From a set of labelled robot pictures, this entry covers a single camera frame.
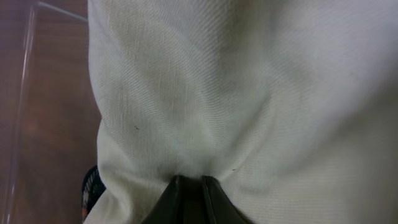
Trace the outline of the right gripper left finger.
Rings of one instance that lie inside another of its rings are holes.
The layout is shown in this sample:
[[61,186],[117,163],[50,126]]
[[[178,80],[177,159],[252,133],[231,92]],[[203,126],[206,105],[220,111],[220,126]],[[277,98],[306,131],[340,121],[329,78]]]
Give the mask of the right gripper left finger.
[[142,224],[183,223],[183,177],[176,175]]

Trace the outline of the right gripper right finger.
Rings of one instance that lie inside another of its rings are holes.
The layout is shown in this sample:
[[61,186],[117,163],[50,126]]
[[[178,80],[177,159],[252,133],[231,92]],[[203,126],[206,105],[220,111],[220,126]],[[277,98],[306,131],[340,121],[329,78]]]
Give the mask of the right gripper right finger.
[[211,176],[201,177],[205,218],[209,224],[249,224],[225,194],[220,183]]

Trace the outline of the cream white cloth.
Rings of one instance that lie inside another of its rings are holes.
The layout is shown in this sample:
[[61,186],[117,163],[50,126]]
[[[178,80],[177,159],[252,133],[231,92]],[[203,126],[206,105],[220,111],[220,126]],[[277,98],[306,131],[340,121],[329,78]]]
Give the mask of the cream white cloth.
[[139,223],[177,174],[254,223],[397,222],[397,2],[89,1],[106,191]]

